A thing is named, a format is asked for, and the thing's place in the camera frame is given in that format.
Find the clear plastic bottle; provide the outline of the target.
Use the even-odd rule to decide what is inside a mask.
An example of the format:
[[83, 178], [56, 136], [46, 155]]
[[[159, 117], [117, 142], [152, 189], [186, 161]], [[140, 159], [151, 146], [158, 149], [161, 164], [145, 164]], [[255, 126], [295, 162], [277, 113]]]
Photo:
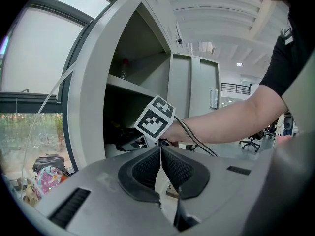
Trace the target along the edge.
[[122, 67], [121, 67], [121, 75], [120, 78], [123, 80], [127, 79], [127, 70], [128, 70], [129, 60], [123, 59]]

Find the dark backpack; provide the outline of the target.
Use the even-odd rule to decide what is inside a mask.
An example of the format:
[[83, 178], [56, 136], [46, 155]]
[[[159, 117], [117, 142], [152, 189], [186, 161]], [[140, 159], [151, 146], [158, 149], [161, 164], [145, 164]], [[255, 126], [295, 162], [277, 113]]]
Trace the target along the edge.
[[56, 167], [63, 172], [67, 172], [67, 169], [64, 165], [64, 158], [58, 154], [48, 154], [46, 156], [38, 157], [33, 164], [32, 171], [38, 173], [45, 167]]

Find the black swivel chair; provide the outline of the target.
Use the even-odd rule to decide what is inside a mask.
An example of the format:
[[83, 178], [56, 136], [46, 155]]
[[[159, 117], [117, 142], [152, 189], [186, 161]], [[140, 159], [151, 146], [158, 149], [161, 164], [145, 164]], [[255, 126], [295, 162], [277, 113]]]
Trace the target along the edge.
[[255, 140], [261, 140], [262, 137], [264, 135], [264, 131], [259, 131], [253, 135], [251, 135], [250, 137], [248, 137], [248, 141], [240, 141], [239, 144], [244, 143], [244, 145], [242, 146], [242, 149], [244, 149], [247, 146], [253, 146], [255, 148], [255, 153], [257, 153], [260, 149], [260, 145], [255, 143]]

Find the black railing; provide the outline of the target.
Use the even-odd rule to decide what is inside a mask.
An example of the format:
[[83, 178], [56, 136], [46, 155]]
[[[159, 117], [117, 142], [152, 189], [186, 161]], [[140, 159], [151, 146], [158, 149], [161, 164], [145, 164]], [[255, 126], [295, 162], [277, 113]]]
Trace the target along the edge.
[[221, 83], [221, 90], [223, 92], [251, 95], [251, 87], [239, 84]]

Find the person's black clothing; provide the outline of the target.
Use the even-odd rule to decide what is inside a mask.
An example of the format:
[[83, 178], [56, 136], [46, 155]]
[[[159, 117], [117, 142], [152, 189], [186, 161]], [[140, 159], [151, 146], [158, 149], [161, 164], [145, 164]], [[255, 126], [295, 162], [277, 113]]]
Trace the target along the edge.
[[287, 26], [281, 30], [270, 65], [260, 82], [282, 96], [297, 78], [315, 48], [315, 0], [285, 0]]

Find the black window frame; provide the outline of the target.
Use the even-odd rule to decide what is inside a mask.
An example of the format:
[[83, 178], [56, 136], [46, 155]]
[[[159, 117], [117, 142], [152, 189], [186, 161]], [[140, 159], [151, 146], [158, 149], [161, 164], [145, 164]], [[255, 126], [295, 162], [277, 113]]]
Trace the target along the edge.
[[30, 0], [12, 22], [0, 54], [0, 167], [10, 179], [38, 157], [58, 154], [71, 171], [61, 76], [102, 7], [72, 0]]

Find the grey metal locker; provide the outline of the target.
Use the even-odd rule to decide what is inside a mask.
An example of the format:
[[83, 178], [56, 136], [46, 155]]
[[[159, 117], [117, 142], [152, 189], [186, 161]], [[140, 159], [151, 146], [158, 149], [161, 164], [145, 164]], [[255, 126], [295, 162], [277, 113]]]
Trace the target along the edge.
[[70, 78], [66, 120], [77, 171], [119, 154], [105, 121], [133, 127], [157, 95], [179, 118], [209, 113], [220, 85], [217, 62], [187, 53], [169, 0], [113, 0], [81, 39]]

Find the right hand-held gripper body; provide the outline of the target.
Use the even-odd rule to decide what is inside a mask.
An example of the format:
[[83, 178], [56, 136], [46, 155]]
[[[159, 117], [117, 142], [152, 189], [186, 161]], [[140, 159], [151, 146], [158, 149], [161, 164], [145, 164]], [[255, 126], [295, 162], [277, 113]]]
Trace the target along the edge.
[[133, 125], [122, 136], [122, 151], [148, 148], [158, 144], [159, 138], [174, 121], [176, 108], [157, 95], [144, 108]]

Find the beige cloth bag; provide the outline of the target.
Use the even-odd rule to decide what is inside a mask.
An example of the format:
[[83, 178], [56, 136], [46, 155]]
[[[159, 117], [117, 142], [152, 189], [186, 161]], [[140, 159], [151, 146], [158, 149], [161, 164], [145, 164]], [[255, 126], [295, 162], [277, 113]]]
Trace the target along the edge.
[[32, 183], [29, 183], [27, 185], [23, 201], [28, 203], [32, 207], [36, 207], [39, 203], [40, 196], [38, 195], [37, 190]]

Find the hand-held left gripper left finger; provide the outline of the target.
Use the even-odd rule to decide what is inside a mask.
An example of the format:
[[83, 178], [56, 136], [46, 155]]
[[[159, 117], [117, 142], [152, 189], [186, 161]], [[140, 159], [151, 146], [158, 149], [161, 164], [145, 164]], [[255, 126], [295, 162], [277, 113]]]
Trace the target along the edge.
[[160, 148], [139, 149], [79, 170], [39, 202], [52, 234], [73, 236], [174, 236], [154, 190]]

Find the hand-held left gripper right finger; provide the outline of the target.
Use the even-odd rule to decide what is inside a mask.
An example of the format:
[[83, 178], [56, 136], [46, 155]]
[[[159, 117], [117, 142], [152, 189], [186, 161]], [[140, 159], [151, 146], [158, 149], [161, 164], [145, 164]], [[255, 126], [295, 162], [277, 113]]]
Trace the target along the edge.
[[164, 234], [259, 234], [272, 224], [275, 151], [256, 162], [161, 148], [161, 165], [178, 192], [173, 223]]

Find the person's right forearm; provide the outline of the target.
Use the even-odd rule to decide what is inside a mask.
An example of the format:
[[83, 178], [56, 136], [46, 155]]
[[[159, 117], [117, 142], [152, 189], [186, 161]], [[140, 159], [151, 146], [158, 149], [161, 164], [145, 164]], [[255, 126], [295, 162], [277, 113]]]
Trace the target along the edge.
[[284, 101], [277, 93], [259, 85], [247, 100], [184, 119], [183, 123], [204, 144], [231, 143], [262, 131], [286, 110]]

